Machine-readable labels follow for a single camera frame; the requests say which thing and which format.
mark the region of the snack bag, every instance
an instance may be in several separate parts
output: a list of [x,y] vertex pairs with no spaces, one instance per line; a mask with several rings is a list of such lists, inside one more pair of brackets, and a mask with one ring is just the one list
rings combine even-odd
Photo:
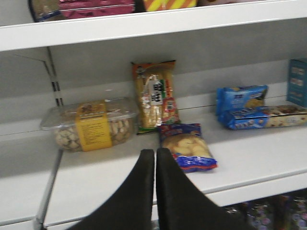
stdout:
[[162,124],[158,131],[161,147],[171,151],[185,173],[207,171],[217,167],[216,160],[201,138],[200,124]]
[[140,111],[139,133],[155,131],[163,124],[179,121],[173,97],[175,61],[133,64],[132,73]]
[[248,223],[257,230],[273,230],[274,211],[268,198],[249,202]]
[[267,85],[218,88],[216,91],[216,115],[223,111],[264,106]]
[[300,190],[293,193],[290,210],[286,219],[286,230],[307,229],[307,192]]
[[301,126],[307,122],[307,109],[298,105],[233,109],[224,111],[218,120],[235,130]]

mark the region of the cookie package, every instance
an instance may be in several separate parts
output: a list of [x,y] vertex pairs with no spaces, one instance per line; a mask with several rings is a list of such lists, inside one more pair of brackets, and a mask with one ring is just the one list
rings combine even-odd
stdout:
[[158,131],[161,147],[171,151],[185,173],[217,167],[217,161],[201,136],[200,124],[163,124]]
[[179,122],[173,95],[174,67],[175,61],[132,64],[140,111],[139,133],[156,131],[161,124]]
[[53,107],[42,130],[53,131],[61,149],[91,151],[125,143],[135,134],[137,107],[129,98]]
[[267,85],[218,88],[216,91],[216,115],[231,109],[264,106],[267,91]]
[[260,106],[223,112],[219,121],[229,129],[256,129],[303,125],[307,109],[298,105]]

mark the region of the blue snack package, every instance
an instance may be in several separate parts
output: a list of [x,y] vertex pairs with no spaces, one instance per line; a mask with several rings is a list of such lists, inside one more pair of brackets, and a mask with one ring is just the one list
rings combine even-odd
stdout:
[[264,106],[267,85],[218,88],[216,91],[216,115],[231,109]]
[[160,145],[168,148],[185,173],[207,171],[217,167],[206,142],[201,137],[200,124],[158,126]]
[[307,122],[307,109],[298,105],[260,106],[224,111],[219,122],[229,129],[289,127]]

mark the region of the store shelf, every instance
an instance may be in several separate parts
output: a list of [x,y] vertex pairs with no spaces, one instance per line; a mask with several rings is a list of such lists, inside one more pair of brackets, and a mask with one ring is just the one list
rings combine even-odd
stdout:
[[50,138],[43,131],[0,137],[0,226],[40,217],[58,161]]
[[0,51],[307,17],[305,0],[265,0],[0,27]]
[[0,230],[35,230],[32,221],[0,226]]
[[[214,202],[226,206],[307,187],[306,126],[231,131],[206,111],[207,107],[185,109],[180,117],[185,123],[201,123],[203,136],[218,160],[217,169],[187,174]],[[139,151],[156,149],[157,142],[157,134],[152,133],[111,149],[65,153],[45,225],[90,214],[126,178]]]

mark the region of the packaged snack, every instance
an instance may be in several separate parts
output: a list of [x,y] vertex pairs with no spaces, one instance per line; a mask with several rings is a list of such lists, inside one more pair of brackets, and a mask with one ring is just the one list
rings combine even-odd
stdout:
[[273,206],[267,198],[249,202],[248,223],[257,230],[273,230],[273,210]]
[[306,190],[294,192],[285,230],[307,229],[307,193]]
[[136,105],[128,98],[51,108],[41,122],[65,150],[90,151],[126,142],[136,124]]
[[241,206],[240,204],[230,205],[224,207],[224,209],[229,215],[241,220],[242,222],[246,222],[246,213],[242,211],[240,206]]
[[264,106],[267,90],[267,85],[218,88],[216,91],[216,115],[231,109]]
[[217,167],[216,160],[201,137],[200,124],[162,124],[158,130],[161,147],[171,151],[184,172],[207,171]]
[[29,8],[35,22],[63,20],[59,0],[29,0]]
[[307,58],[290,61],[287,100],[307,107]]
[[212,5],[240,3],[248,1],[260,1],[260,0],[199,0],[198,6],[212,6]]
[[256,129],[303,125],[307,109],[298,105],[261,106],[223,112],[219,121],[229,129]]
[[173,96],[175,61],[133,64],[132,73],[140,109],[139,133],[155,131],[163,124],[179,121]]
[[280,194],[272,197],[274,206],[274,229],[285,230],[288,223],[289,205],[291,196],[289,194]]
[[145,9],[147,12],[152,11],[163,11],[163,10],[174,10],[174,9],[181,9],[181,8],[190,8],[195,7],[197,4],[196,0],[142,0],[139,1],[137,4],[143,4],[142,8]]
[[59,0],[59,10],[68,19],[132,13],[133,0]]

